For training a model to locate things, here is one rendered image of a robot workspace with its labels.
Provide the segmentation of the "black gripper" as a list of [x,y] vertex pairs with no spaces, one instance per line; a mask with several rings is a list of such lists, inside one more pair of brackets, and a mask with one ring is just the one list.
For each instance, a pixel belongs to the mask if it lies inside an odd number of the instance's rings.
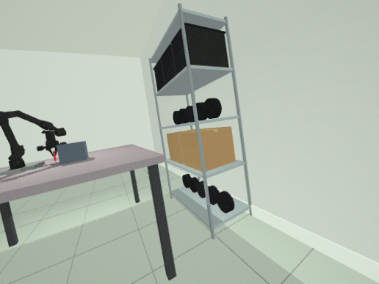
[[[48,140],[48,142],[50,142],[52,139],[46,139],[46,141],[47,140]],[[67,143],[66,142],[61,142],[59,145],[65,145],[65,144],[67,144]],[[43,145],[37,146],[37,151],[44,150],[44,148],[46,150],[48,150],[52,154],[52,156],[54,156],[54,154],[52,153],[51,148],[49,148],[48,146],[47,147],[43,146]],[[56,155],[57,154],[57,148],[54,148],[54,149],[55,149],[55,155]]]

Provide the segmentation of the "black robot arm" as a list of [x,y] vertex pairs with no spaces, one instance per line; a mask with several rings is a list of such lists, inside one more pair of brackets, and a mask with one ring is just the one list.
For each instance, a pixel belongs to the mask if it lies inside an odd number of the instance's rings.
[[[40,126],[41,128],[49,131],[43,130],[41,133],[45,134],[46,139],[52,139],[50,142],[46,141],[45,145],[49,148],[56,148],[59,145],[58,141],[54,141],[53,138],[55,136],[65,136],[66,131],[65,128],[56,128],[53,123],[45,120],[38,120],[35,117],[29,116],[28,114],[23,113],[22,111],[10,111],[10,112],[2,112],[0,111],[0,126],[6,136],[9,144],[10,144],[10,152],[11,156],[8,157],[10,170],[15,170],[18,168],[25,167],[24,160],[22,159],[23,154],[25,154],[25,149],[23,145],[19,145],[15,139],[15,136],[10,128],[9,118],[19,117],[23,120],[32,122]],[[55,135],[55,136],[54,136]]]

